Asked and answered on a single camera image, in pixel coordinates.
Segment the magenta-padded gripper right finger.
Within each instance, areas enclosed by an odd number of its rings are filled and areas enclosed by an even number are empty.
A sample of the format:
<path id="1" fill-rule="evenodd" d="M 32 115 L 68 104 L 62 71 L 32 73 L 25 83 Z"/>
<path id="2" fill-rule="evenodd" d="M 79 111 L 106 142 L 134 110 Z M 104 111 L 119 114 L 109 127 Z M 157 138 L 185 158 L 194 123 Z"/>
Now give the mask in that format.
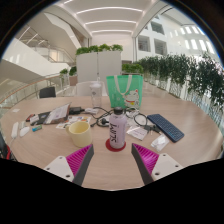
<path id="1" fill-rule="evenodd" d="M 183 168 L 167 153 L 157 154 L 141 145 L 132 144 L 131 153 L 145 185 L 159 180 Z"/>

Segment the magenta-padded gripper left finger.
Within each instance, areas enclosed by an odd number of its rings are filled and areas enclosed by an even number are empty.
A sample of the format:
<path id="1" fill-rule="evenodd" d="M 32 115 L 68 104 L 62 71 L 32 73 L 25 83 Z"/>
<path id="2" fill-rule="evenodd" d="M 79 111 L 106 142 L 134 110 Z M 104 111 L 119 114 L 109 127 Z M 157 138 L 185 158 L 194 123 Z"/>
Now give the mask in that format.
<path id="1" fill-rule="evenodd" d="M 45 170 L 81 186 L 93 155 L 94 147 L 90 144 L 67 157 L 58 156 L 45 167 Z"/>

